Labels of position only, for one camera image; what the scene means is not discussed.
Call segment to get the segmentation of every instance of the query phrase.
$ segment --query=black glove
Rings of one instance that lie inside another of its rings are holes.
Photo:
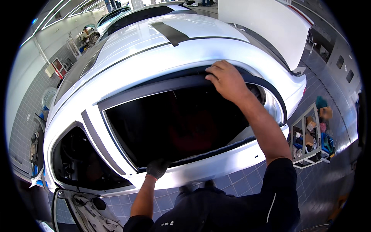
[[[153,176],[158,180],[165,174],[170,164],[171,161],[164,160],[163,158],[154,160],[147,165],[147,175]]]

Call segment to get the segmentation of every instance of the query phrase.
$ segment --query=car wheel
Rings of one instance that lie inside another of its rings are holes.
[[[95,44],[99,39],[99,35],[93,35],[90,39],[92,44]]]

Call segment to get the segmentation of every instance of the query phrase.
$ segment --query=black shirt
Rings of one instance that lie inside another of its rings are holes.
[[[300,219],[296,171],[291,160],[272,161],[259,194],[226,196],[215,187],[197,189],[155,223],[133,216],[124,231],[289,231]]]

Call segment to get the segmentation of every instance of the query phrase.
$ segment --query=rim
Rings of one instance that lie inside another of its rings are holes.
[[[95,36],[93,36],[93,38],[92,38],[92,43],[96,43],[97,42],[97,40],[98,40],[98,36],[97,35],[95,35]]]

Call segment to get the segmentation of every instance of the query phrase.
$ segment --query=hand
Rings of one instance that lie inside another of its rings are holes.
[[[154,160],[147,165],[147,175],[153,176],[158,180],[165,174],[170,164],[171,161],[164,160],[163,158]]]
[[[225,99],[238,105],[249,95],[250,90],[247,88],[241,74],[227,61],[216,61],[205,71],[212,73],[206,75],[205,79],[210,80],[218,93]]]

